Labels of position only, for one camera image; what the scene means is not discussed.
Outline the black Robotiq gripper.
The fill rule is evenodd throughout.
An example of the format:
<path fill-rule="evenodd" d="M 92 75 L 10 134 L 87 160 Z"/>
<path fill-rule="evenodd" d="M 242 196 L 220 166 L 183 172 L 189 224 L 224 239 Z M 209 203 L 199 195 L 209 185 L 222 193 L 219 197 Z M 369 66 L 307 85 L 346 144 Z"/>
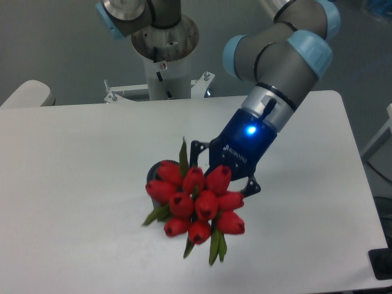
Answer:
<path fill-rule="evenodd" d="M 240 192 L 245 198 L 262 191 L 254 173 L 256 166 L 277 137 L 277 132 L 264 119 L 239 109 L 229 120 L 218 137 L 208 142 L 193 140 L 190 144 L 189 166 L 198 165 L 199 155 L 209 148 L 211 173 L 220 165 L 231 169 L 230 189 Z"/>

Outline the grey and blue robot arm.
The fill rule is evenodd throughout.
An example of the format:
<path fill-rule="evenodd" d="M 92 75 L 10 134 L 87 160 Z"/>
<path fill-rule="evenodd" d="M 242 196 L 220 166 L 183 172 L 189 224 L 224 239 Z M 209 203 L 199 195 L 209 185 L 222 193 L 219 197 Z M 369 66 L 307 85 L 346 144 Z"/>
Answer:
<path fill-rule="evenodd" d="M 330 1 L 264 1 L 273 25 L 255 36 L 235 36 L 226 44 L 222 63 L 240 80 L 255 83 L 219 136 L 193 141 L 180 151 L 179 172 L 186 175 L 199 154 L 209 152 L 209 169 L 228 166 L 232 179 L 247 179 L 245 196 L 260 192 L 256 166 L 309 91 L 323 76 L 333 54 L 328 40 L 340 28 Z M 100 1 L 96 11 L 116 39 L 130 37 L 143 58 L 151 100 L 205 95 L 192 86 L 190 55 L 199 41 L 196 24 L 179 1 Z"/>

